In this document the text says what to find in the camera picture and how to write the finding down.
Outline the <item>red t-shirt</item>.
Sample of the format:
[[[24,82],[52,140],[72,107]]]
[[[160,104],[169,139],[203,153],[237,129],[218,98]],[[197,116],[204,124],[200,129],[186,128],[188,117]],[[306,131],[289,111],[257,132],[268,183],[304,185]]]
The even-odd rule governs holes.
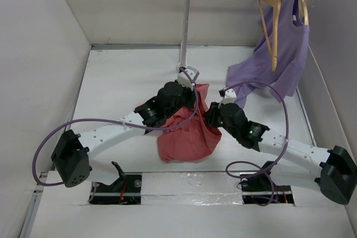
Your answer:
[[[181,108],[164,125],[173,129],[165,130],[157,138],[158,155],[166,163],[199,161],[211,155],[221,140],[221,131],[208,126],[203,117],[208,111],[205,99],[209,84],[197,84],[196,87],[200,98],[197,113],[188,123],[177,127],[193,112],[192,109]]]

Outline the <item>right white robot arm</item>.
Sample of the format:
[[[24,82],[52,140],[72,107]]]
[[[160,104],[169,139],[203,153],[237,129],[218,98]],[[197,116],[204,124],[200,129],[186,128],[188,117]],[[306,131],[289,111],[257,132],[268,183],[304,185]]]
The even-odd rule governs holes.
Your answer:
[[[204,114],[208,126],[222,127],[240,145],[271,154],[305,168],[315,175],[314,183],[329,200],[347,205],[356,188],[356,163],[340,146],[319,148],[288,140],[266,125],[250,121],[234,103],[211,103]]]

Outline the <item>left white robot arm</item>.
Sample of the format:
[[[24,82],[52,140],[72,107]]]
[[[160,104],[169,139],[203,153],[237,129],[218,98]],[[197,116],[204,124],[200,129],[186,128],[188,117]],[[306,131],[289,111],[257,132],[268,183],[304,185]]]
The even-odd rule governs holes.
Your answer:
[[[108,120],[100,128],[82,134],[65,131],[51,156],[65,187],[72,188],[92,179],[94,158],[105,150],[153,130],[165,130],[167,120],[181,108],[197,106],[196,85],[168,82],[156,96],[136,107],[119,121]]]

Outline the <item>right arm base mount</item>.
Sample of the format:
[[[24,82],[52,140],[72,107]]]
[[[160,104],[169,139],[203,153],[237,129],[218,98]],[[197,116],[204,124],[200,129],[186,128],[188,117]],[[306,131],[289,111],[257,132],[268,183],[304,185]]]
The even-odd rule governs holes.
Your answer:
[[[278,185],[275,182],[274,195],[271,204],[294,204],[292,188],[288,185]],[[237,184],[237,189],[242,192],[244,205],[265,206],[271,198],[272,187],[269,179],[264,174],[257,177],[243,178]]]

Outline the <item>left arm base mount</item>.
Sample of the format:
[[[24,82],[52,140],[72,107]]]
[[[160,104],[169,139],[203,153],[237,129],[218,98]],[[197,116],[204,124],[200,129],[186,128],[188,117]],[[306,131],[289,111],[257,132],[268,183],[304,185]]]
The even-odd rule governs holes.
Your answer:
[[[142,173],[125,173],[121,166],[112,161],[114,178],[110,184],[94,181],[88,202],[92,205],[140,205]]]

